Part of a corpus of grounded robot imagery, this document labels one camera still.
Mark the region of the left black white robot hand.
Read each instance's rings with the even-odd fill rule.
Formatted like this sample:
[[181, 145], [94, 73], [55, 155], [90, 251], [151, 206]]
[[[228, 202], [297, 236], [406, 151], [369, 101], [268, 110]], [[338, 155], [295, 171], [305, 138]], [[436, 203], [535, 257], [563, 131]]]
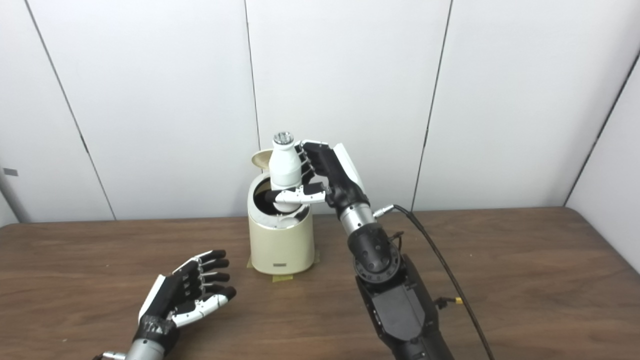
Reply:
[[164, 360], [178, 344], [180, 330], [202, 321], [227, 305], [237, 290], [226, 285], [231, 276], [225, 250], [192, 256], [169, 275], [159, 275], [137, 316], [137, 330], [127, 360]]

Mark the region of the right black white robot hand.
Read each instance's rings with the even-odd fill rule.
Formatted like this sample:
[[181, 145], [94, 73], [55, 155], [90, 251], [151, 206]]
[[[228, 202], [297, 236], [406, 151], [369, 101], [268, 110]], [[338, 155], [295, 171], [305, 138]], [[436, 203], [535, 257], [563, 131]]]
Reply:
[[325, 203], [336, 214], [371, 204], [361, 177], [342, 143], [315, 140], [274, 142], [270, 155], [270, 190], [265, 200], [283, 213], [302, 205]]

